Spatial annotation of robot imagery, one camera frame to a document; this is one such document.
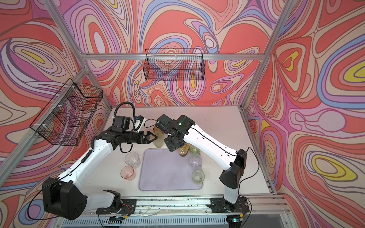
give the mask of white table surface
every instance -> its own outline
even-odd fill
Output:
[[[112,125],[112,110],[104,130]],[[196,124],[198,124],[205,132],[214,137],[226,146],[235,150],[252,147],[245,125],[237,107],[147,107],[136,108],[136,116],[142,115],[149,119],[157,119],[162,114],[167,115],[172,119],[177,119],[180,115],[186,115]],[[117,115],[131,116],[132,108],[119,108]],[[149,120],[146,126],[154,124],[153,120]],[[128,151],[130,144],[122,145],[123,151]],[[148,148],[155,148],[153,143],[150,144],[133,144],[132,151],[143,157],[143,153]],[[202,170],[205,174],[203,187],[199,190],[184,190],[184,191],[141,191],[138,189],[139,175],[141,166],[136,169],[136,178],[132,181],[127,181],[120,176],[121,169],[126,166],[124,158],[126,154],[116,148],[111,154],[97,166],[86,180],[81,192],[84,194],[92,194],[102,192],[104,189],[110,189],[120,192],[122,197],[147,197],[147,196],[208,196],[220,195],[224,193],[224,185],[220,182],[219,176],[223,169],[208,155],[201,152]],[[255,156],[252,151],[247,153],[247,164],[245,172],[241,179],[253,175],[258,167]],[[252,178],[242,182],[240,188],[241,194],[261,194],[269,193],[269,189],[265,182],[261,169]]]

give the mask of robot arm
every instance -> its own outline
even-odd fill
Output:
[[[103,193],[83,195],[80,192],[86,179],[99,163],[121,143],[149,144],[157,137],[147,131],[140,131],[144,118],[138,116],[134,131],[128,131],[131,118],[115,116],[113,125],[95,137],[92,147],[57,179],[48,178],[42,185],[43,205],[46,212],[74,220],[82,212],[104,208],[117,213],[122,207],[120,193],[104,190]],[[165,132],[166,146],[170,151],[190,143],[212,157],[223,169],[219,179],[225,185],[224,198],[231,204],[238,198],[239,179],[246,166],[246,152],[228,148],[204,132],[194,121],[186,116],[172,120],[162,115],[156,126]]]
[[[246,167],[246,151],[228,148],[184,115],[177,120],[162,115],[157,119],[156,126],[168,135],[165,143],[170,151],[190,143],[212,157],[223,169],[219,179],[224,184],[224,199],[231,204],[236,203],[239,196],[239,180]]]

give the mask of colorful swirl pattern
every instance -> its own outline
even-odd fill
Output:
[[[80,65],[41,0],[1,1],[0,21],[1,164]],[[101,103],[78,147],[53,146],[43,138],[36,141],[0,188],[0,227],[43,228],[54,222],[28,218],[28,204],[46,178],[59,175],[87,150],[92,136],[102,129],[106,110]],[[53,216],[44,212],[42,195],[30,208],[33,218]]]
[[[365,225],[364,15],[364,1],[298,1],[245,104],[299,227]]]
[[[262,53],[280,1],[62,1],[59,10],[85,53],[144,53],[196,48],[205,53]],[[145,82],[143,61],[89,61],[110,104],[239,105],[257,61],[206,61],[204,82]],[[229,79],[229,87],[218,80]]]

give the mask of aluminum frame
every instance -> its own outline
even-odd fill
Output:
[[[173,218],[175,216],[199,216],[201,218],[208,218],[209,216],[225,216],[225,215],[239,215],[240,213],[211,213],[211,209],[206,205],[210,204],[211,197],[222,197],[222,195],[213,196],[170,196],[170,197],[135,197],[137,199],[135,205],[135,213],[130,216],[133,219],[146,219],[152,216]],[[250,195],[247,196],[252,203],[251,214],[279,214],[286,228],[295,227],[292,221],[292,212],[290,211],[287,201],[284,196],[273,195]],[[100,219],[108,219],[113,216],[100,216]],[[71,222],[74,225],[83,226],[85,220],[97,219],[96,210],[84,212],[78,218],[81,221]],[[54,223],[54,228],[63,227],[63,225],[70,224],[70,221],[59,217]],[[100,227],[99,221],[92,223]]]
[[[55,3],[53,0],[43,0],[46,8],[48,9],[51,17],[53,18],[53,20],[55,21],[56,25],[58,26],[61,35],[66,39],[68,45],[71,47],[71,50],[73,51],[76,59],[80,62],[80,64],[83,66],[82,71],[80,72],[84,72],[86,71],[86,74],[89,75],[89,79],[91,81],[91,83],[94,86],[97,86],[99,88],[101,88],[100,84],[98,83],[95,75],[93,74],[93,72],[90,70],[88,64],[87,64],[87,60],[144,60],[145,59],[145,54],[85,54],[82,53],[82,51],[80,50],[80,48],[77,46],[73,36],[71,35],[67,25],[65,24],[65,21],[63,20],[63,17],[61,15],[61,13],[59,12],[58,8],[56,7]],[[246,115],[244,115],[244,111],[243,111],[243,105],[247,102],[248,97],[250,96],[250,94],[252,93],[253,89],[255,88],[260,76],[262,75],[265,65],[269,60],[270,54],[273,50],[273,47],[280,35],[280,32],[288,18],[288,15],[291,11],[291,8],[293,7],[293,5],[296,3],[296,0],[291,0],[291,1],[286,1],[284,3],[284,7],[279,15],[278,21],[273,29],[273,32],[269,38],[269,41],[266,45],[266,48],[264,50],[263,54],[205,54],[204,55],[204,59],[205,60],[259,60],[260,63],[258,64],[258,67],[256,69],[255,74],[253,75],[253,78],[250,82],[250,85],[247,89],[247,92],[245,94],[245,97],[243,98],[242,103],[240,104],[239,108],[241,108],[241,115],[242,115],[242,119],[246,125],[246,128],[248,127],[248,120]],[[56,101],[62,98],[61,94],[60,96],[55,100],[54,103],[56,103]],[[103,98],[103,101],[106,105],[109,106],[109,108],[111,108],[109,102],[107,99],[105,99],[105,97]],[[253,133],[250,131],[250,129],[248,129],[248,133],[250,135],[250,139],[251,141],[254,141],[253,137]],[[9,173],[9,175],[11,174],[11,172],[13,171],[13,169],[17,166],[17,164],[20,162],[20,160],[23,158],[23,156],[27,153],[27,151],[29,150],[29,148],[31,147],[31,145],[33,145],[33,143],[35,142],[35,140],[38,138],[37,135],[32,135],[32,134],[28,134],[26,135],[26,137],[24,138],[24,141],[22,143],[20,143],[15,149],[14,151],[5,159],[6,161],[3,162],[3,164],[0,167],[0,173],[1,173],[1,177],[0,179],[4,179],[4,181],[7,179],[8,176],[3,175],[2,171],[6,170],[7,173]],[[254,142],[253,143],[253,147],[255,152],[260,151],[258,145]],[[258,159],[259,159],[259,163],[261,165],[261,170],[264,173],[264,176],[266,177],[266,179],[269,181],[270,183],[270,187],[273,191],[273,194],[275,195],[275,188],[273,188],[272,186],[272,182],[271,179],[268,176],[268,172],[266,170],[266,166],[263,164],[263,160],[261,157],[261,153],[257,153]],[[258,197],[258,199],[254,200],[253,203],[253,213],[282,213],[283,211],[287,212],[288,214],[290,214],[290,209],[289,207],[286,205],[285,200],[282,196],[273,196],[272,194],[268,194],[268,195],[259,195],[256,196]],[[194,201],[197,201],[197,207],[205,207],[207,208],[205,205],[200,205],[199,201],[201,201],[201,203],[206,203],[204,200],[204,198],[202,197],[192,197]],[[171,205],[174,204],[174,202],[178,202],[179,200],[177,200],[178,197],[173,197],[173,199],[171,200],[171,204],[168,205],[169,207]],[[151,204],[151,206],[155,203],[154,201],[160,201],[161,199],[157,199],[157,197],[146,197],[146,199],[143,199],[141,197],[138,198],[138,202],[142,202],[142,201],[148,201],[148,204]],[[194,210],[194,207],[192,207],[191,203],[192,201],[189,200],[189,204],[188,205],[175,205],[174,209],[177,210]],[[62,222],[63,222],[63,218],[58,218],[57,221],[54,224],[54,227],[60,227],[62,226]]]
[[[145,60],[146,54],[81,53],[81,57],[83,60]],[[203,58],[204,60],[263,60],[264,54],[203,54]]]

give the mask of wire mesh basket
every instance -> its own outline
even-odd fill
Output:
[[[53,145],[77,146],[102,98],[103,90],[73,83],[38,128],[31,128]]]
[[[204,50],[146,49],[146,81],[204,81]]]

